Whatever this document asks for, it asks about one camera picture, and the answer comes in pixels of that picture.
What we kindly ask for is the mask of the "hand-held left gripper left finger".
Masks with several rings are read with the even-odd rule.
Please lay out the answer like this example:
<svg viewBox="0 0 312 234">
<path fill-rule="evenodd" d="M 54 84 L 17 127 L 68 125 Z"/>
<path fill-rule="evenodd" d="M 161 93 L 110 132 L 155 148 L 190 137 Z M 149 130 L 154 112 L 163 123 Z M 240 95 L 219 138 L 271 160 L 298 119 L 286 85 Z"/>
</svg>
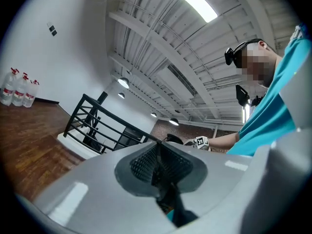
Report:
<svg viewBox="0 0 312 234">
<path fill-rule="evenodd" d="M 125 156 L 147 142 L 90 158 L 57 179 L 34 200 L 50 219 L 79 234 L 169 234 L 175 225 L 153 197 L 127 192 L 115 176 Z"/>
</svg>

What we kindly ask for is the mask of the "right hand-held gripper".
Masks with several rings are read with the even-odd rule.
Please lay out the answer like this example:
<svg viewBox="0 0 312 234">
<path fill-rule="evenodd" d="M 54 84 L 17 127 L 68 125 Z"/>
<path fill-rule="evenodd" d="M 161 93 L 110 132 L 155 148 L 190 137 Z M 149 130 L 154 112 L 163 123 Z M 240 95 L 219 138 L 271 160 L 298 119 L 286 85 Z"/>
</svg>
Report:
<svg viewBox="0 0 312 234">
<path fill-rule="evenodd" d="M 191 146 L 193 148 L 209 150 L 208 138 L 205 136 L 198 136 L 193 139 L 189 139 L 184 143 L 185 146 Z"/>
</svg>

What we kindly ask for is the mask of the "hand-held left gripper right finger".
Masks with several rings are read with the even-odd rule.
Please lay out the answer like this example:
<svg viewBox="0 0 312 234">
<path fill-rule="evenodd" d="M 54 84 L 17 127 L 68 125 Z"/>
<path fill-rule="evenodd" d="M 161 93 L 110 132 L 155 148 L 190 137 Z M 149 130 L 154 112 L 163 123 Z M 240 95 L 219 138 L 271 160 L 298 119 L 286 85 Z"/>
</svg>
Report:
<svg viewBox="0 0 312 234">
<path fill-rule="evenodd" d="M 169 215 L 202 217 L 219 204 L 246 172 L 251 157 L 231 156 L 164 142 L 157 153 L 156 200 Z"/>
</svg>

